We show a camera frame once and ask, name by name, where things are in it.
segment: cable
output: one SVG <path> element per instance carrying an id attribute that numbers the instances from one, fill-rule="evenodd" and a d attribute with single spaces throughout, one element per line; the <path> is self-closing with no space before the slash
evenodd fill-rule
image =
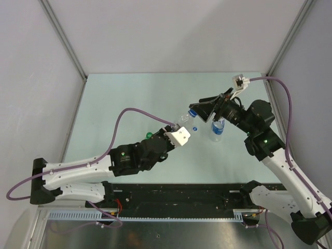
<path id="1" fill-rule="evenodd" d="M 120 209 L 118 211 L 118 215 L 122 212 L 122 205 L 119 199 L 115 199 L 115 201 L 118 203 L 118 206 L 120 206 Z"/>
<path id="2" fill-rule="evenodd" d="M 97 209 L 99 212 L 101 212 L 102 214 L 116 220 L 117 222 L 119 222 L 120 224 L 118 226 L 112 226 L 112 225 L 105 225 L 102 224 L 102 227 L 109 227 L 109 228 L 118 228 L 118 227 L 122 227 L 122 221 L 118 218 L 113 216 L 112 214 L 106 213 L 105 211 L 101 210 L 99 207 L 97 207 L 94 203 L 92 203 L 91 201 L 88 201 L 88 203 L 93 206 L 95 209 Z"/>
<path id="3" fill-rule="evenodd" d="M 246 228 L 257 228 L 257 227 L 264 227 L 266 228 L 267 226 L 266 225 L 261 225 L 261 224 L 257 224 L 257 225 L 253 225 L 253 226 L 248 226 L 247 224 L 243 223 L 243 225 L 246 227 Z M 270 231 L 275 235 L 277 236 L 277 238 L 279 239 L 280 243 L 281 243 L 281 248 L 282 249 L 285 249 L 285 246 L 284 246 L 284 242 L 282 241 L 282 239 L 280 238 L 279 234 L 277 234 L 276 231 L 274 231 L 272 228 L 270 228 Z"/>
<path id="4" fill-rule="evenodd" d="M 80 228 L 82 228 L 82 227 L 96 224 L 96 222 L 87 222 L 87 223 L 84 223 L 84 224 L 82 224 L 82 225 L 80 225 L 80 226 L 77 226 L 77 227 L 75 227 L 75 228 L 72 228 L 72 229 L 69 229 L 69 230 L 67 230 L 67 231 L 63 231 L 63 232 L 55 231 L 55 230 L 52 228 L 52 224 L 53 224 L 53 222 L 50 223 L 50 225 L 48 226 L 48 228 L 49 228 L 52 232 L 54 232 L 54 233 L 56 233 L 56 234 L 61 234 L 61 235 L 63 235 L 63 234 L 67 234 L 67 233 L 70 233 L 70 232 L 74 232 L 74 231 L 76 231 L 76 230 L 78 230 L 78 229 L 80 229 Z"/>
<path id="5" fill-rule="evenodd" d="M 45 171 L 43 173 L 39 173 L 39 174 L 36 174 L 36 175 L 33 175 L 31 177 L 28 177 L 22 181 L 20 181 L 19 183 L 15 184 L 8 192 L 7 192 L 7 199 L 10 200 L 10 201 L 20 201 L 20 200 L 26 200 L 26 199 L 29 199 L 30 196 L 24 196 L 24 197 L 11 197 L 10 194 L 15 190 L 17 189 L 19 186 L 23 185 L 24 183 L 26 182 L 29 182 L 35 178 L 38 178 L 38 177 L 41 177 L 43 175 L 47 175 L 49 174 L 51 171 L 52 172 L 60 172 L 60 171 L 66 171 L 66 170 L 73 170 L 73 169 L 78 169 L 78 168 L 82 168 L 82 167 L 86 167 L 88 164 L 94 164 L 96 162 L 99 162 L 100 160 L 102 160 L 104 157 L 106 157 L 109 153 L 109 151 L 112 149 L 113 147 L 113 144 L 114 144 L 114 141 L 115 141 L 115 136 L 116 136 L 116 133 L 117 133 L 117 130 L 118 130 L 118 126 L 119 126 L 119 123 L 120 123 L 120 119 L 121 117 L 123 116 L 123 114 L 127 111 L 133 111 L 133 112 L 138 112 L 138 113 L 141 113 L 141 114 L 144 114 L 145 116 L 148 116 L 152 119 L 155 119 L 159 122 L 162 122 L 162 123 L 165 123 L 167 125 L 170 125 L 170 126 L 175 126 L 175 124 L 171 123 L 171 122 L 168 122 L 164 119 L 161 119 L 161 118 L 158 118 L 150 113 L 147 113 L 143 110 L 140 110 L 140 109 L 137 109 L 137 108 L 126 108 L 124 109 L 118 116 L 117 120 L 116 120 L 116 123 L 115 123 L 115 127 L 114 127 L 114 132 L 113 132 L 113 137 L 112 137 L 112 141 L 107 149 L 107 151 L 105 151 L 104 154 L 102 154 L 99 158 L 89 162 L 89 163 L 83 163 L 83 164 L 79 164 L 79 165 L 74 165 L 74 166 L 70 166 L 70 167 L 65 167 L 65 168 L 61 168 L 61 169 L 53 169 L 53 170 L 50 170 L 50 171 Z"/>
<path id="6" fill-rule="evenodd" d="M 274 237 L 272 236 L 272 228 L 269 226 L 269 223 L 268 223 L 268 210 L 267 209 L 265 209 L 265 223 L 266 223 L 266 228 L 268 229 L 268 232 L 269 232 L 269 235 L 270 235 L 270 238 L 272 240 L 274 247 L 276 249 L 279 249 L 278 244 L 276 243 Z"/>
<path id="7" fill-rule="evenodd" d="M 317 245 L 319 245 L 322 249 L 328 249 L 327 247 L 323 246 L 319 241 L 316 241 Z"/>
<path id="8" fill-rule="evenodd" d="M 240 107 L 242 107 L 242 102 L 241 102 L 240 98 L 239 98 L 239 97 L 234 97 L 234 99 L 235 99 L 235 100 L 238 100 L 238 101 L 239 101 L 239 105 L 240 105 Z"/>
<path id="9" fill-rule="evenodd" d="M 286 91 L 287 98 L 288 98 L 288 124 L 287 124 L 287 133 L 286 133 L 286 149 L 285 149 L 285 157 L 288 163 L 288 166 L 290 168 L 293 168 L 293 164 L 291 161 L 291 158 L 289 157 L 289 138 L 291 136 L 291 124 L 292 124 L 292 115 L 293 115 L 293 107 L 292 107 L 292 99 L 291 99 L 291 94 L 285 85 L 284 82 L 282 82 L 280 79 L 276 77 L 271 77 L 271 76 L 265 76 L 265 77 L 257 77 L 257 78 L 252 78 L 250 79 L 251 81 L 256 81 L 256 80 L 274 80 L 278 82 Z M 312 195 L 316 198 L 317 202 L 322 206 L 324 211 L 327 213 L 327 215 L 330 217 L 332 221 L 332 213 L 328 209 L 328 207 L 325 205 L 325 203 L 322 201 L 320 196 L 316 193 L 316 191 L 310 186 L 310 184 L 304 179 L 304 177 L 297 171 L 297 169 L 292 169 L 293 172 L 297 175 L 297 177 L 301 180 L 301 182 L 307 187 L 307 189 L 312 193 Z"/>

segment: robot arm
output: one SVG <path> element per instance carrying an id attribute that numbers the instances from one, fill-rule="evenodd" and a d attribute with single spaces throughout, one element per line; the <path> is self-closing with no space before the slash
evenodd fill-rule
<path id="1" fill-rule="evenodd" d="M 112 179 L 151 170 L 157 162 L 167 159 L 168 152 L 186 144 L 189 137 L 190 133 L 184 127 L 166 126 L 150 139 L 111 149 L 108 155 L 96 163 L 90 164 L 99 156 L 69 163 L 48 163 L 43 158 L 35 159 L 32 176 L 42 172 L 49 173 L 32 180 L 30 203 L 46 204 L 58 199 L 97 203 L 108 199 L 107 195 L 113 191 L 107 189 L 112 185 L 108 182 L 99 183 L 101 178 Z M 80 164 L 86 166 L 58 171 Z"/>
<path id="2" fill-rule="evenodd" d="M 236 95 L 247 87 L 248 80 L 242 75 L 235 77 L 233 81 L 237 89 Z M 236 98 L 233 98 L 232 90 L 230 88 L 218 96 L 200 99 L 198 103 L 190 104 L 189 108 L 204 122 L 215 114 L 214 121 L 223 117 L 247 133 L 244 142 L 248 153 L 278 177 L 291 198 L 277 195 L 256 181 L 246 184 L 240 192 L 255 205 L 263 206 L 289 222 L 301 240 L 313 244 L 332 228 L 332 221 L 322 207 L 323 203 L 331 211 L 331 200 L 313 185 L 292 157 L 290 160 L 293 167 L 288 166 L 285 144 L 270 128 L 274 121 L 270 103 L 256 100 L 245 110 L 234 101 Z M 321 201 L 317 201 L 300 177 L 320 196 Z"/>

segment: small white bracket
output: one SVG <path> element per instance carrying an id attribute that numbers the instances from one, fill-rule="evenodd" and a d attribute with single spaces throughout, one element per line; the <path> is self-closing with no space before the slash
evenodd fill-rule
<path id="1" fill-rule="evenodd" d="M 181 127 L 177 131 L 174 132 L 165 132 L 165 135 L 169 137 L 172 144 L 175 147 L 183 146 L 188 142 L 190 138 L 190 133 L 187 131 L 186 128 Z"/>
<path id="2" fill-rule="evenodd" d="M 250 83 L 250 79 L 243 77 L 242 74 L 234 76 L 232 80 L 234 83 L 235 93 L 230 98 L 231 100 L 238 96 L 241 92 L 243 92 Z"/>

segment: metal track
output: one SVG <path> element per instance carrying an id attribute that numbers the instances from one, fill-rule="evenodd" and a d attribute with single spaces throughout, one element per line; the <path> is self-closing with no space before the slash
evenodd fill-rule
<path id="1" fill-rule="evenodd" d="M 123 222 L 243 222 L 242 213 L 234 212 L 234 218 L 140 218 L 120 217 Z M 85 220 L 85 221 L 113 221 L 102 217 L 102 213 L 95 210 L 86 211 L 50 211 L 48 220 Z"/>

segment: bottle label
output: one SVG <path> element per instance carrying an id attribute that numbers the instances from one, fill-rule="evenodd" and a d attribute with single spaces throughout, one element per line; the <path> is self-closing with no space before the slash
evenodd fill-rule
<path id="1" fill-rule="evenodd" d="M 215 122 L 212 122 L 211 127 L 212 127 L 212 131 L 213 131 L 213 133 L 215 133 L 215 134 L 217 134 L 217 135 L 221 135 L 222 132 L 224 131 L 225 121 L 222 121 L 222 122 L 221 122 L 221 128 L 220 128 L 220 127 L 217 127 L 217 126 L 215 125 Z"/>

